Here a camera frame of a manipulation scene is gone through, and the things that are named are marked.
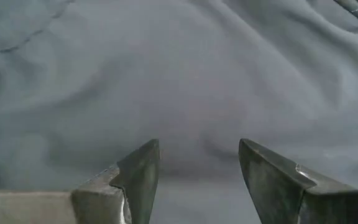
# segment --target metal jaw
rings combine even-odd
[[[248,139],[239,159],[262,224],[358,224],[358,190]]]
[[[0,224],[148,224],[159,160],[151,140],[71,192],[0,191]]]

